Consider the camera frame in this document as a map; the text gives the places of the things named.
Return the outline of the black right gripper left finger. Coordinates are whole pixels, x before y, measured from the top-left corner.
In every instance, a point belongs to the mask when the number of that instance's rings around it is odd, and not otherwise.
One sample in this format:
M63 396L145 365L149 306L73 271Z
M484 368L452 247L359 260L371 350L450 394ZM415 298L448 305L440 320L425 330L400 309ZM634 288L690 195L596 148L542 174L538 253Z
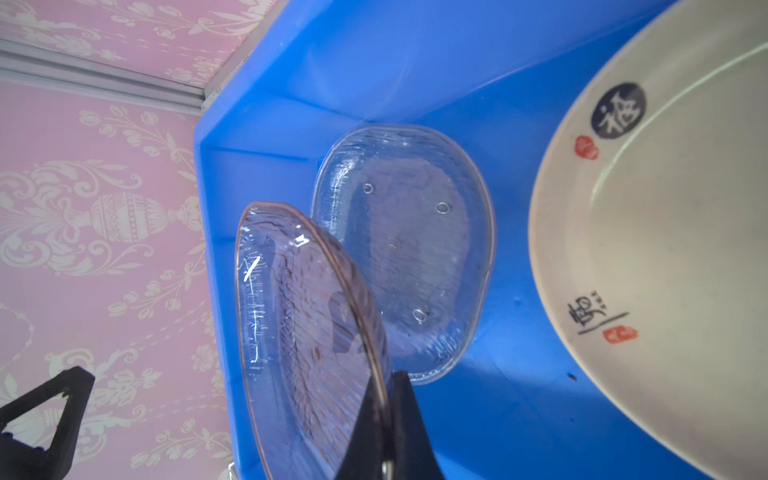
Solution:
M336 480L383 480L391 473L391 411L369 383Z

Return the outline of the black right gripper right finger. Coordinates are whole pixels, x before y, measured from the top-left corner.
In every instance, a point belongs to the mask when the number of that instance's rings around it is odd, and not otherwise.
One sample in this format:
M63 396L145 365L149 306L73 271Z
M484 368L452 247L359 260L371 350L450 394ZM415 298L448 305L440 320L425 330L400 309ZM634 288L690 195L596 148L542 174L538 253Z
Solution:
M393 478L444 480L408 374L395 372L390 396Z

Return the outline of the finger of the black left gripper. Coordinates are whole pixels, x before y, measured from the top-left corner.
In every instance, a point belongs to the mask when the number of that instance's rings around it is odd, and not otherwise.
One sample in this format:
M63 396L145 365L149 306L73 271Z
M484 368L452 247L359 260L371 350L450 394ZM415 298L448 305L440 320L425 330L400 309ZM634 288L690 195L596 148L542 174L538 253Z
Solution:
M63 479L70 472L95 377L81 367L22 393L1 378L1 477Z

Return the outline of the pink glass plate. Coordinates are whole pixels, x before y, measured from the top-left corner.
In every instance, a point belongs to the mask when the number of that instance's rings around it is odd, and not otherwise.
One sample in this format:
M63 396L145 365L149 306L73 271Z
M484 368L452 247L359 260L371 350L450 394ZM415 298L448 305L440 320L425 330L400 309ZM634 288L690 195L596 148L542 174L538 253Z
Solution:
M240 358L270 479L331 479L392 365L373 293L341 243L295 207L256 201L238 227Z

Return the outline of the clear glass plate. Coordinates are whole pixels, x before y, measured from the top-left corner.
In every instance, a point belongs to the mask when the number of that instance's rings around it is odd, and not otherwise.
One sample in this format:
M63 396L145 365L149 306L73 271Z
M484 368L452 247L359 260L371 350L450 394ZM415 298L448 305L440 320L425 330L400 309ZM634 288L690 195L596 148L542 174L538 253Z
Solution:
M394 368L416 385L453 369L474 339L496 252L491 196L470 156L427 127L360 126L324 158L311 215L370 287Z

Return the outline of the cream plate with calligraphy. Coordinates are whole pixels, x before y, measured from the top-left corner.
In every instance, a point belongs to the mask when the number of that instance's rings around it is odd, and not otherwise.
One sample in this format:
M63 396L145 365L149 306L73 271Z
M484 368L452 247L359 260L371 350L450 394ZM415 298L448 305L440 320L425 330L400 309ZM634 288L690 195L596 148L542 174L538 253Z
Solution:
M717 479L767 475L767 5L679 1L590 81L535 182L533 275L577 363Z

